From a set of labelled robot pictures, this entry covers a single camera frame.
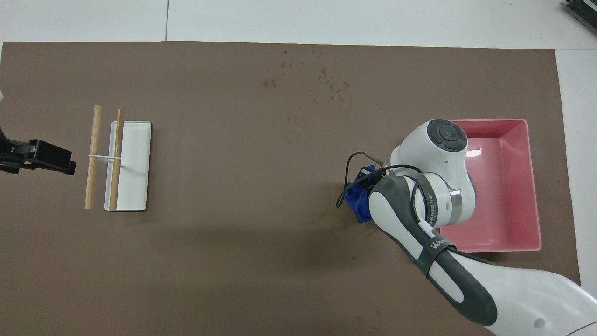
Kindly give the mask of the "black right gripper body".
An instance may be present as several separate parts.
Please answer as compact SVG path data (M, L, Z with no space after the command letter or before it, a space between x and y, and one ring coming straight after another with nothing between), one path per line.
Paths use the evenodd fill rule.
M385 176L384 171L361 169L357 175L357 184L361 189L373 189Z

